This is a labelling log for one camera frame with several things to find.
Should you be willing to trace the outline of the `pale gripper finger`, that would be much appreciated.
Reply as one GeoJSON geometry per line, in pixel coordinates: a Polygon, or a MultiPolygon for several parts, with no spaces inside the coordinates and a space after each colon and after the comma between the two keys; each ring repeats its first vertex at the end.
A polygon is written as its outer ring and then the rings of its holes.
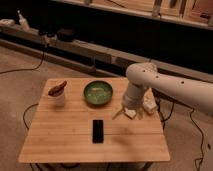
{"type": "Polygon", "coordinates": [[[143,108],[139,108],[137,112],[138,112],[138,119],[141,120],[143,118],[143,108]]]}
{"type": "Polygon", "coordinates": [[[116,119],[119,115],[124,113],[124,108],[122,107],[113,117],[112,120],[116,119]]]}

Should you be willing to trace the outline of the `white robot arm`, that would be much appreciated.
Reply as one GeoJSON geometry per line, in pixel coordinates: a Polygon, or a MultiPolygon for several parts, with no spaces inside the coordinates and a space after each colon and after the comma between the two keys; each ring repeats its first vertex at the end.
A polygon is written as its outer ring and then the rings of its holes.
{"type": "Polygon", "coordinates": [[[126,69],[128,86],[122,106],[130,110],[140,107],[149,88],[170,96],[213,117],[213,83],[161,74],[153,63],[135,63],[126,69]]]}

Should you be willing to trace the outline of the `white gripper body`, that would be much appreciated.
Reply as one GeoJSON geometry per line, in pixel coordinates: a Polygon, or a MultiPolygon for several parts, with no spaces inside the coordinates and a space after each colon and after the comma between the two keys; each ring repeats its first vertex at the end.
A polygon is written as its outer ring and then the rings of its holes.
{"type": "Polygon", "coordinates": [[[144,86],[129,83],[122,98],[122,105],[130,110],[138,109],[141,106],[146,91],[147,88],[144,86]]]}

